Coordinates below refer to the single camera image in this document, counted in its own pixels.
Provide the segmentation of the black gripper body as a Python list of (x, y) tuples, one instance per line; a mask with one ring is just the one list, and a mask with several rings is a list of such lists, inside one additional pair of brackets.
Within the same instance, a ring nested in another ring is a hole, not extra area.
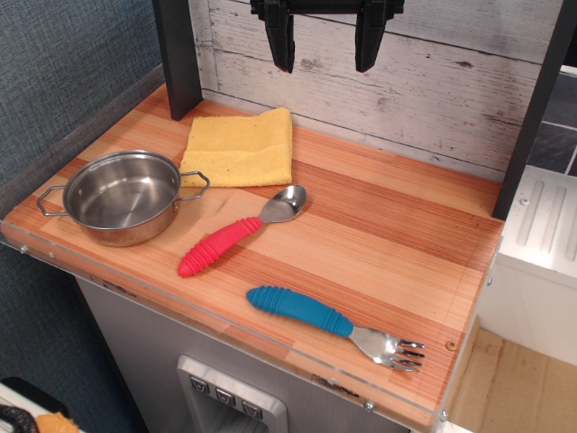
[(265, 7), (272, 6), (282, 14), (359, 14), (369, 6), (377, 6), (386, 12), (391, 19), (395, 14), (404, 12), (404, 0), (391, 1), (365, 1), (365, 0), (287, 0), (287, 1), (264, 1), (251, 0), (251, 13), (257, 14), (260, 19), (265, 18)]

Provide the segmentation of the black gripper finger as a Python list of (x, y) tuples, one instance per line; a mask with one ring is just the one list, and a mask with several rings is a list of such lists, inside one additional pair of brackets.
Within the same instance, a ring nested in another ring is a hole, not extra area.
[(355, 25), (355, 66), (366, 72), (376, 62), (386, 26), (386, 2), (363, 1)]
[(274, 64), (284, 72), (294, 67), (294, 17), (287, 1), (264, 2), (264, 22)]

